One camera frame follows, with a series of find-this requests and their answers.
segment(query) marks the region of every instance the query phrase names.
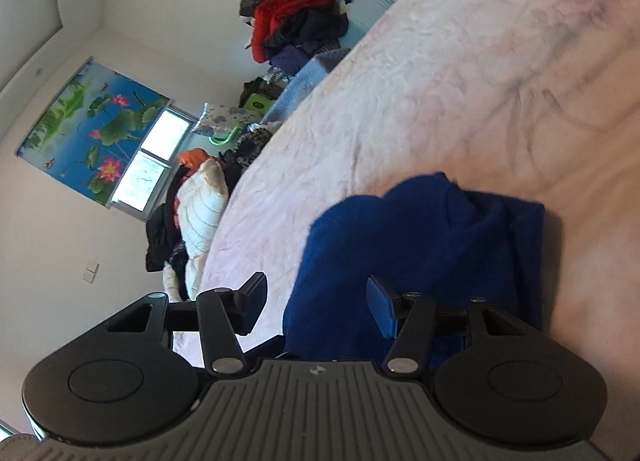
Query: pink lotus flower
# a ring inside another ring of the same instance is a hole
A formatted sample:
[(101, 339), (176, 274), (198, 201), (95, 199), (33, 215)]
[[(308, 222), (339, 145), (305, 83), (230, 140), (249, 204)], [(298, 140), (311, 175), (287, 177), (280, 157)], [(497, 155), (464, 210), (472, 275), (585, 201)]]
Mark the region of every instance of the pink lotus flower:
[(120, 107), (127, 107), (129, 105), (129, 101), (127, 97), (124, 95), (116, 95), (111, 99), (112, 104), (117, 104)]
[(105, 181), (116, 181), (120, 177), (122, 163), (107, 156), (100, 167), (98, 167), (98, 178)]

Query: light blue fabric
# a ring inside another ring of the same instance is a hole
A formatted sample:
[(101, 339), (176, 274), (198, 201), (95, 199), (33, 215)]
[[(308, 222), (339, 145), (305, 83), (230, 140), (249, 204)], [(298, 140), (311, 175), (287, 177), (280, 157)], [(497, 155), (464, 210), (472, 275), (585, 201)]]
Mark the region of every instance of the light blue fabric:
[(287, 120), (349, 51), (347, 48), (341, 48), (340, 50), (326, 51), (313, 57), (284, 89), (282, 95), (264, 115), (260, 123), (265, 125), (268, 122)]

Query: bed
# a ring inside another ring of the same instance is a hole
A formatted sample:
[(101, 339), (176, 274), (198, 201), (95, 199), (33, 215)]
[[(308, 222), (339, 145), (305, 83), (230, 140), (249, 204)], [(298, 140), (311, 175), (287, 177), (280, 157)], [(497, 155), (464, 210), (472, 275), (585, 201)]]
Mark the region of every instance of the bed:
[[(280, 332), (309, 225), (444, 171), (546, 205), (550, 335), (604, 375), (594, 441), (640, 452), (640, 0), (400, 0), (247, 171), (201, 289), (264, 271), (247, 349)], [(201, 365), (194, 335), (177, 351)]]

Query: white down jacket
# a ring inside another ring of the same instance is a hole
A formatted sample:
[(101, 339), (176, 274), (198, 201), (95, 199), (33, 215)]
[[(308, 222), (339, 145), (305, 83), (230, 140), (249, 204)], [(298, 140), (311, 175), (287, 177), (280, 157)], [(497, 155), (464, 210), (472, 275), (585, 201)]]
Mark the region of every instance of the white down jacket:
[(225, 175), (216, 160), (207, 160), (180, 187), (177, 194), (180, 232), (189, 254), (185, 283), (195, 300), (213, 237), (229, 199)]

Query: green object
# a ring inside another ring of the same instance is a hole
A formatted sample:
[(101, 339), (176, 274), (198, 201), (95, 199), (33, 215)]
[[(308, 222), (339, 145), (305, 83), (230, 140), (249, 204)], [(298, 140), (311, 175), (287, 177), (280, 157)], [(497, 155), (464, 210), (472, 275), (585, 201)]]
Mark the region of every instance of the green object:
[(238, 137), (238, 134), (242, 132), (246, 124), (238, 124), (233, 128), (233, 131), (229, 133), (226, 138), (216, 138), (215, 136), (209, 136), (209, 141), (215, 146), (226, 146), (229, 142), (232, 142)]
[(254, 93), (242, 107), (244, 107), (244, 109), (249, 109), (250, 111), (256, 111), (257, 113), (260, 113), (261, 116), (264, 116), (267, 114), (269, 109), (271, 109), (271, 106), (274, 103), (275, 100), (270, 100), (258, 93)]

